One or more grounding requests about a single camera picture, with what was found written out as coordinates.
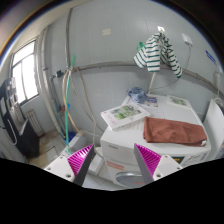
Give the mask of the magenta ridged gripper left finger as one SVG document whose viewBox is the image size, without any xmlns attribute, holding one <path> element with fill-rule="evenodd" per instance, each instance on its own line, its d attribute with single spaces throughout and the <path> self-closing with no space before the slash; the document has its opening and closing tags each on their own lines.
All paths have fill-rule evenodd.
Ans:
<svg viewBox="0 0 224 224">
<path fill-rule="evenodd" d="M 94 146 L 89 145 L 69 156 L 59 156 L 45 168 L 45 171 L 82 186 L 94 156 Z"/>
</svg>

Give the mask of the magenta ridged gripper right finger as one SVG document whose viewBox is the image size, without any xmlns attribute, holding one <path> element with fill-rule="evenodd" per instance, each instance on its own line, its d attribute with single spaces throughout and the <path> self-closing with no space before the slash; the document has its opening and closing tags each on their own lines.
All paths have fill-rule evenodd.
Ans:
<svg viewBox="0 0 224 224">
<path fill-rule="evenodd" d="M 150 184 L 182 169 L 182 166 L 171 156 L 159 155 L 139 144 L 134 144 L 134 155 L 145 184 Z"/>
</svg>

